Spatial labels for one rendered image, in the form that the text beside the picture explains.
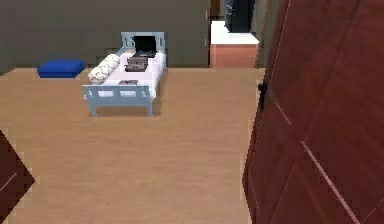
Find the pale blue bed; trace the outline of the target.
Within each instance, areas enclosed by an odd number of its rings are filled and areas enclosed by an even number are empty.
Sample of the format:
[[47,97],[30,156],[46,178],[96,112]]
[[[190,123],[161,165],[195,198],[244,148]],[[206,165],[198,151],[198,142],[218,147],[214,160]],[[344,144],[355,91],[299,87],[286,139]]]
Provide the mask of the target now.
[[[126,72],[127,59],[135,54],[135,36],[154,36],[157,53],[148,58],[145,72]],[[90,112],[97,115],[97,106],[138,106],[146,107],[147,114],[153,115],[152,105],[157,96],[159,81],[167,68],[166,39],[164,32],[122,32],[122,47],[115,53],[120,64],[101,84],[83,85],[84,98]],[[119,85],[121,80],[138,80],[138,85]]]

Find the grey striped book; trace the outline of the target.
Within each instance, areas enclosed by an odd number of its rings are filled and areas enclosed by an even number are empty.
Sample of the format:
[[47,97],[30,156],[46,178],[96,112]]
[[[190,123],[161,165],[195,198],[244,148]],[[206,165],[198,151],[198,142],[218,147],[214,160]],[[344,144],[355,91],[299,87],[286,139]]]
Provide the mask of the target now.
[[125,65],[126,72],[145,72],[148,67],[147,57],[130,57]]

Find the black laptop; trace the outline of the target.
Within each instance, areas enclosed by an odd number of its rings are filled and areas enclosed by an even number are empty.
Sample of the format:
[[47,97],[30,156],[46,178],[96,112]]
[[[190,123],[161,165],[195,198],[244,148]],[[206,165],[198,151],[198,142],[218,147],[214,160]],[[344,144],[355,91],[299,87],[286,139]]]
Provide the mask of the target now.
[[157,53],[156,39],[154,36],[135,36],[135,54],[138,57],[154,58]]

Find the white patterned pillow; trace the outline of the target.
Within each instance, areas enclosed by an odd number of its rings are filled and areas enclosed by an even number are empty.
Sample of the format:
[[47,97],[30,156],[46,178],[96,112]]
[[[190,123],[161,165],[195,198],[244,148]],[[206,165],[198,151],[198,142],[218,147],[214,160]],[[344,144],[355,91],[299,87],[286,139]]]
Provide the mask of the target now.
[[109,54],[89,74],[88,79],[92,84],[103,83],[120,64],[120,58],[116,54]]

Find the black tall cabinet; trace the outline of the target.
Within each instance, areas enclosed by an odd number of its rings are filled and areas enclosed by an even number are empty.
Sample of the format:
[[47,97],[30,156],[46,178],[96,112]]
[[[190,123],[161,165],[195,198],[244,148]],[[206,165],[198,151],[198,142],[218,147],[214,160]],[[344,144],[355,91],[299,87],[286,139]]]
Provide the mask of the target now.
[[225,27],[230,33],[249,33],[255,0],[226,0]]

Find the red-brown room door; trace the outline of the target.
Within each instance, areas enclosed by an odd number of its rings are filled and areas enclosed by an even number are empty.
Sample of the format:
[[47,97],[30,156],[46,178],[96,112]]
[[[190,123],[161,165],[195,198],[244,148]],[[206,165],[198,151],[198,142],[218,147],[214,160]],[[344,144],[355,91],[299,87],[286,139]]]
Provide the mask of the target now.
[[252,224],[384,224],[384,0],[281,0],[263,82]]

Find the blue floor cushion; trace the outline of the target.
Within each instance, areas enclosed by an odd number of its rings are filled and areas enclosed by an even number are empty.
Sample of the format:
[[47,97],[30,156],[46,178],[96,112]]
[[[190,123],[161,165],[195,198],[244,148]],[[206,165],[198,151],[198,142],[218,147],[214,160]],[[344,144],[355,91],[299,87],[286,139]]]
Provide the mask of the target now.
[[37,68],[40,78],[75,78],[85,69],[82,60],[50,60]]

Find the dark brown cupboard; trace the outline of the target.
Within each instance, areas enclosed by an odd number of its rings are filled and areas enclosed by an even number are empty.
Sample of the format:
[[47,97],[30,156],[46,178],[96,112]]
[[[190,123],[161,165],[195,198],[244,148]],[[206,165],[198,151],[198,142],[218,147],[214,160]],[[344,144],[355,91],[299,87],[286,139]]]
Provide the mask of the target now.
[[0,130],[0,224],[34,182],[35,179]]

